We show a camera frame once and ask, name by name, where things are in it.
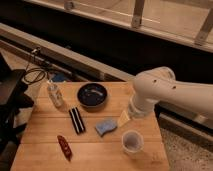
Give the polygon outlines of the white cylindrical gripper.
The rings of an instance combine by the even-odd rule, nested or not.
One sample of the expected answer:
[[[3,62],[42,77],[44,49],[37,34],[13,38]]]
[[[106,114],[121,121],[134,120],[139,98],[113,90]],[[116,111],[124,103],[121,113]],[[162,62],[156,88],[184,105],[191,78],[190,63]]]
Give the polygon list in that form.
[[[153,99],[140,98],[137,95],[133,95],[129,100],[128,112],[124,110],[117,120],[118,126],[125,125],[130,120],[130,117],[142,118],[149,115],[154,111],[154,105],[155,101]]]

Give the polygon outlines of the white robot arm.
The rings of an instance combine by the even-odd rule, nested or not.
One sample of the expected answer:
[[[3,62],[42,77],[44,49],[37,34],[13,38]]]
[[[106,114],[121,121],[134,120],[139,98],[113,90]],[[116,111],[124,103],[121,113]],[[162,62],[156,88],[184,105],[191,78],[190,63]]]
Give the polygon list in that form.
[[[157,67],[138,73],[132,86],[134,93],[118,119],[119,127],[149,115],[160,101],[213,120],[213,84],[177,81],[172,69]]]

